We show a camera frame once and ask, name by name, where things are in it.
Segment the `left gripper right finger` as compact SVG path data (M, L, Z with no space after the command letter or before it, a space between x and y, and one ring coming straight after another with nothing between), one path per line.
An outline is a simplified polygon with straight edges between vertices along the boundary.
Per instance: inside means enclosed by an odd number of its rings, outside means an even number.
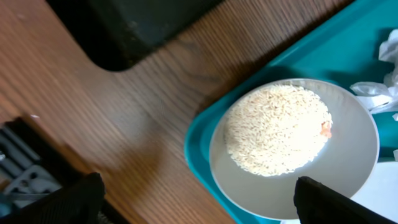
M307 176L296 181L294 205L301 224L394 224Z

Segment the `white rice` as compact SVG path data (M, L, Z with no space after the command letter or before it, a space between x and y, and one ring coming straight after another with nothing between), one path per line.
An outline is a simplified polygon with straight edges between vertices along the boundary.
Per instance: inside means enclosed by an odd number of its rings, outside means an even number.
M238 167L271 177L312 162L331 138L332 124L327 105L313 91L271 85L248 94L230 109L224 142Z

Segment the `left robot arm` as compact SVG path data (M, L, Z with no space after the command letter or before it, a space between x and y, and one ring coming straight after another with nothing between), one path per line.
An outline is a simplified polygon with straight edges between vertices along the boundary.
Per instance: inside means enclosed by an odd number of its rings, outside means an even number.
M397 220L397 162L379 157L375 130L360 141L357 132L338 128L319 155L289 174L263 177L232 160L221 123L195 124L187 133L185 155L192 171L241 223L298 223L293 203L296 180L308 176L392 221ZM8 194L21 194L21 206L57 190L61 176L72 176L65 162L22 120L1 131Z

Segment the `grey bowl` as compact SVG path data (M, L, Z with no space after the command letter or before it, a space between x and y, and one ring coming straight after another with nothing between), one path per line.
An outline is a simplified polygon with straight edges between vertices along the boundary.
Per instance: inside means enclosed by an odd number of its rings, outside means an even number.
M357 97L329 82L293 78L234 102L211 137L209 161L233 204L259 217L295 220L299 177L352 197L371 175L379 147L375 121Z

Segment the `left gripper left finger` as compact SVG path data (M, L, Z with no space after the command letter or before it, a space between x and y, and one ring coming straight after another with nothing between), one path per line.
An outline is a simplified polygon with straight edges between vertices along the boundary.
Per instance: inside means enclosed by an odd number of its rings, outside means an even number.
M91 173L1 218L1 224L97 224L104 196L100 174Z

